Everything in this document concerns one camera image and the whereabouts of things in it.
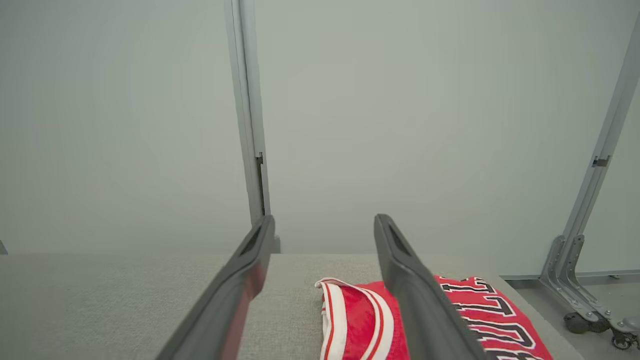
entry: black wheel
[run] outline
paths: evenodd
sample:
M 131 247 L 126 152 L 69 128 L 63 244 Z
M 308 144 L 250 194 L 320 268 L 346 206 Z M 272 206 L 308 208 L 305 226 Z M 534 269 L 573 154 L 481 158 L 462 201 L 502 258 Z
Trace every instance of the black wheel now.
M 564 326 L 574 334 L 584 334 L 589 331 L 589 322 L 578 313 L 568 313 L 564 316 Z
M 631 341 L 625 337 L 614 336 L 611 338 L 611 343 L 620 350 L 626 350 L 631 347 Z

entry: metal pole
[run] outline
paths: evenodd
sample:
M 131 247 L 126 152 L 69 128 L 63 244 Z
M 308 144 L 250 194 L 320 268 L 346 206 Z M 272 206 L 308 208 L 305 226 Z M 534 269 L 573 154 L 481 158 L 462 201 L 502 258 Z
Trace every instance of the metal pole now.
M 620 138 L 631 100 L 640 77 L 640 14 L 631 34 L 618 82 L 600 131 L 600 136 L 589 160 L 586 175 L 573 206 L 564 233 L 552 244 L 544 264 L 540 281 L 567 302 L 576 312 L 590 322 L 598 321 L 599 313 L 608 319 L 611 327 L 625 331 L 619 324 L 621 317 L 613 315 L 603 303 L 585 290 L 575 275 L 575 265 L 585 238 L 582 232 L 595 204 L 607 169 L 613 160 L 613 152 Z
M 252 224 L 271 213 L 253 0 L 225 0 L 231 77 Z

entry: gray cushion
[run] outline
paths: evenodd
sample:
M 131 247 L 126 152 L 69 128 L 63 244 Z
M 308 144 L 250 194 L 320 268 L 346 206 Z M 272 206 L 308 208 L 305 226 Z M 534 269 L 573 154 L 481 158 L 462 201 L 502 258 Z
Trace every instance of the gray cushion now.
M 0 257 L 1 359 L 150 359 L 228 256 L 21 254 Z M 500 277 L 472 259 L 421 256 L 434 273 L 480 276 L 530 319 L 556 359 L 580 354 Z M 322 277 L 380 280 L 375 255 L 271 258 L 251 303 L 239 359 L 316 359 Z

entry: red jersey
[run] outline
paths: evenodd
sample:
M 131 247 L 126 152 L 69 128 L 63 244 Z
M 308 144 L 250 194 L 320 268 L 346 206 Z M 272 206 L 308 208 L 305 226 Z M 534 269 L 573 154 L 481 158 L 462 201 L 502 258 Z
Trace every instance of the red jersey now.
M 479 277 L 435 279 L 485 352 L 500 360 L 552 359 L 528 317 L 499 290 Z M 325 277 L 316 287 L 323 289 L 322 360 L 409 359 L 400 310 L 382 281 Z

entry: floor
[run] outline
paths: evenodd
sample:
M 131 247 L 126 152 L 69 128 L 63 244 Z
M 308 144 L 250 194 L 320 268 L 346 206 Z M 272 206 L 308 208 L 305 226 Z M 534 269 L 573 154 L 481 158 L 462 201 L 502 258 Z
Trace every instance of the floor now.
M 612 311 L 625 316 L 640 315 L 640 275 L 626 275 L 616 280 L 611 277 L 589 277 L 580 283 Z M 572 334 L 564 327 L 563 316 L 571 309 L 562 304 L 539 281 L 509 281 L 509 284 L 551 323 L 585 360 L 640 359 L 640 350 L 633 346 L 618 350 L 611 345 L 611 331 L 601 334 L 587 332 Z

